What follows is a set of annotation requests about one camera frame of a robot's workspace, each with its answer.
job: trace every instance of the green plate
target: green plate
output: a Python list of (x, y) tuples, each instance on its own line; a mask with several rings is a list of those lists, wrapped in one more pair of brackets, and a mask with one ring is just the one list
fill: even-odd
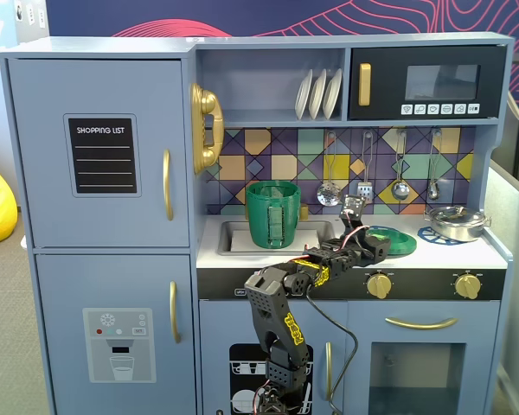
[(379, 239), (389, 238), (390, 250), (388, 255), (409, 255), (417, 249), (415, 238), (393, 229), (369, 229), (367, 234)]

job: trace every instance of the toy kitchen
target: toy kitchen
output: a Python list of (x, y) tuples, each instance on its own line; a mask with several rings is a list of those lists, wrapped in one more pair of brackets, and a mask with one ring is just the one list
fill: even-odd
[(514, 40), (0, 53), (50, 411), (488, 415)]

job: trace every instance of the silver pot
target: silver pot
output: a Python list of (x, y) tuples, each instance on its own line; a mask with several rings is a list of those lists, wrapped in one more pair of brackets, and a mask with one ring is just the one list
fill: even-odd
[(491, 223), (491, 218), (463, 206), (437, 207), (428, 213), (428, 218), (424, 216), (431, 222), (434, 232), (462, 242), (480, 238), (484, 227)]

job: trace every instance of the green mug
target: green mug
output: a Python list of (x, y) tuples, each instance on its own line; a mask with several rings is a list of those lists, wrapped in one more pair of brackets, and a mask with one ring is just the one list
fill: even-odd
[(279, 249), (294, 241), (300, 215), (300, 188), (290, 182), (269, 180), (246, 190), (248, 220), (253, 243)]

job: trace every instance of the shopping list sign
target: shopping list sign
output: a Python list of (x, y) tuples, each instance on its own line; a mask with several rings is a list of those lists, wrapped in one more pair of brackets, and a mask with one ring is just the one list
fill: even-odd
[(68, 118), (78, 194), (135, 194), (132, 118)]

